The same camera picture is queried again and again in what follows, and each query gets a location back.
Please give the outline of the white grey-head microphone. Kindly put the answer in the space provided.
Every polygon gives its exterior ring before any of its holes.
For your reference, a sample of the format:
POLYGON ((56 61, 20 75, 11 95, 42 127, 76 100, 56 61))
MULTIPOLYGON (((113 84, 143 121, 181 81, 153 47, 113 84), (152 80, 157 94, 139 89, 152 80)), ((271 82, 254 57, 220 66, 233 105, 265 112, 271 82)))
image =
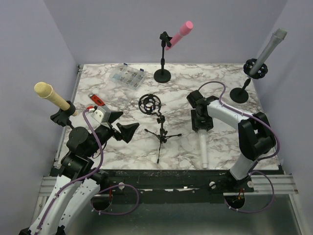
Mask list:
POLYGON ((200 152, 201 152, 201 165, 203 169, 208 169, 208 156, 207 156, 207 134, 206 130, 198 131, 200 141, 200 152))

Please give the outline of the black tripod shock mount stand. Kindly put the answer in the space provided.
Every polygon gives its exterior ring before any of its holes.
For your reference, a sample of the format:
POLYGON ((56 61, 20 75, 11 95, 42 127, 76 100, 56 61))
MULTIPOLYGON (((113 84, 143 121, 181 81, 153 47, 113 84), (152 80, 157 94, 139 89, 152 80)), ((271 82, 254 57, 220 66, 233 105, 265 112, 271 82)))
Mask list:
POLYGON ((139 110, 149 116, 157 116, 156 121, 160 124, 159 134, 153 133, 148 129, 144 129, 145 132, 153 134, 159 140, 159 149, 158 149, 158 157, 156 163, 159 164, 161 146, 163 143, 166 143, 168 139, 172 137, 181 137, 182 134, 176 135, 167 135, 168 131, 164 129, 165 116, 161 113, 162 103, 158 96, 154 94, 145 94, 143 95, 138 102, 139 110))

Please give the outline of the black clip stand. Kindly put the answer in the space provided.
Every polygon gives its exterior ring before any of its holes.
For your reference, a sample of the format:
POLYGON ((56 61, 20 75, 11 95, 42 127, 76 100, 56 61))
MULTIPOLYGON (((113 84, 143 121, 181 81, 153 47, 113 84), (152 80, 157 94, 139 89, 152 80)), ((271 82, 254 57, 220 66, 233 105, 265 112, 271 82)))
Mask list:
POLYGON ((67 103, 69 104, 69 108, 67 110, 64 111, 59 109, 57 113, 50 116, 50 119, 59 126, 69 126, 71 129, 74 129, 69 117, 76 114, 76 108, 71 101, 67 100, 67 103))

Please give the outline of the beige microphone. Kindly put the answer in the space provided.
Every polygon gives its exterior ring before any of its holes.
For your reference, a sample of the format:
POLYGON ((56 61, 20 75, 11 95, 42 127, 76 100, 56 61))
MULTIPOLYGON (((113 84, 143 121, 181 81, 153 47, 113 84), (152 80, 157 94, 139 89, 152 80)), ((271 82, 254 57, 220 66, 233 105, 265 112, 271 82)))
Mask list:
POLYGON ((70 104, 58 95, 51 85, 45 82, 38 82, 34 86, 34 91, 40 98, 50 101, 61 110, 67 111, 70 109, 70 104))

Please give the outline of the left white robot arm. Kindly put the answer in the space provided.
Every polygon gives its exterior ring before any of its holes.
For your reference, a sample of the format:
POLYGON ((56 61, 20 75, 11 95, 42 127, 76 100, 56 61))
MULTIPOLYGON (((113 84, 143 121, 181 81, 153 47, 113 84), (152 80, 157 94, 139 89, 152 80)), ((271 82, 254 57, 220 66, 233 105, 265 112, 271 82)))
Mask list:
POLYGON ((93 168, 92 156, 99 152, 100 160, 103 160, 103 146, 110 138, 129 143, 139 123, 118 123, 115 130, 112 123, 123 112, 113 111, 102 115, 100 125, 93 129, 87 114, 95 117, 99 112, 95 108, 86 109, 83 118, 88 127, 72 127, 67 141, 69 151, 62 159, 52 192, 37 219, 30 227, 22 229, 20 234, 65 235, 75 217, 96 194, 108 192, 111 195, 113 189, 127 186, 125 183, 114 183, 100 166, 93 168))

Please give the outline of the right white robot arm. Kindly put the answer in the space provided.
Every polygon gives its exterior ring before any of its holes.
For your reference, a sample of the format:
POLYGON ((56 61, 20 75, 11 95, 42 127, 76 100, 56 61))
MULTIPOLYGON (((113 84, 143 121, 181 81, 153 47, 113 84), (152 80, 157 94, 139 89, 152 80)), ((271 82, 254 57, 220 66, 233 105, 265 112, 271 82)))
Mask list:
POLYGON ((196 90, 187 96, 192 106, 192 129, 198 133, 203 168, 208 168, 206 133, 214 127, 213 119, 238 131, 240 155, 233 167, 226 173, 225 187, 235 192, 243 186, 243 180, 257 164, 260 156, 267 154, 276 145, 274 134, 269 130, 267 116, 243 113, 232 106, 222 104, 216 96, 205 98, 196 90))

